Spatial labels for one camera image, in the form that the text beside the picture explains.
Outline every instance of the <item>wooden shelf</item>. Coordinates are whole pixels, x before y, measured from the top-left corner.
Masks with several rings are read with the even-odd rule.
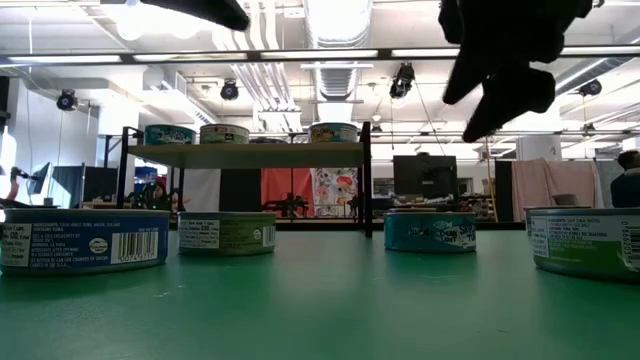
[[[129,146],[129,154],[184,169],[359,167],[361,143]]]

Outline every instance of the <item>green table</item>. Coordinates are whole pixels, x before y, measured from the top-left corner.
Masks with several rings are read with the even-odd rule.
[[[0,359],[633,359],[640,287],[536,270],[524,231],[477,254],[382,233],[278,233],[274,255],[0,279]]]

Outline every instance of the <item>barcode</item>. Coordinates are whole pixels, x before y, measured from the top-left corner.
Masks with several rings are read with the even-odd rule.
[[[630,260],[640,260],[640,227],[629,226],[629,239],[631,240],[631,255]]]
[[[113,234],[111,263],[123,264],[158,258],[158,233],[138,232]]]
[[[265,226],[262,228],[262,246],[274,246],[276,244],[276,227]]]

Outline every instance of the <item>can label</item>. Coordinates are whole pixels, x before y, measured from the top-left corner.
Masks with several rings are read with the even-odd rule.
[[[146,144],[181,144],[193,143],[193,133],[187,129],[172,128],[170,126],[151,127],[147,129]]]
[[[476,247],[475,219],[421,214],[385,217],[387,248],[408,251],[469,251]]]
[[[260,249],[275,245],[273,220],[230,217],[224,220],[180,219],[180,247],[190,249]]]
[[[218,144],[218,143],[234,143],[234,144],[246,144],[249,138],[239,134],[230,133],[209,133],[200,135],[201,144]]]
[[[39,269],[95,268],[167,257],[166,218],[8,223],[0,263]]]
[[[357,142],[358,129],[342,124],[322,124],[309,128],[311,142]]]
[[[640,271],[640,217],[532,216],[529,241],[543,263],[593,271]]]

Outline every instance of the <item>security camera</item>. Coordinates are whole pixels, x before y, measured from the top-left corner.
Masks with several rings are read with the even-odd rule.
[[[589,81],[588,83],[578,88],[578,94],[582,96],[587,96],[587,95],[596,96],[600,94],[600,92],[602,92],[602,84],[597,79]]]
[[[56,105],[62,111],[74,111],[78,109],[78,98],[75,90],[62,90],[62,95],[58,98]]]
[[[222,86],[222,90],[220,90],[220,97],[227,101],[233,101],[238,98],[238,87],[234,79],[224,81],[224,86]]]
[[[400,70],[393,79],[391,89],[389,89],[389,95],[392,99],[402,99],[407,96],[409,90],[411,90],[411,83],[416,79],[415,72],[411,63],[403,63],[400,65]]]

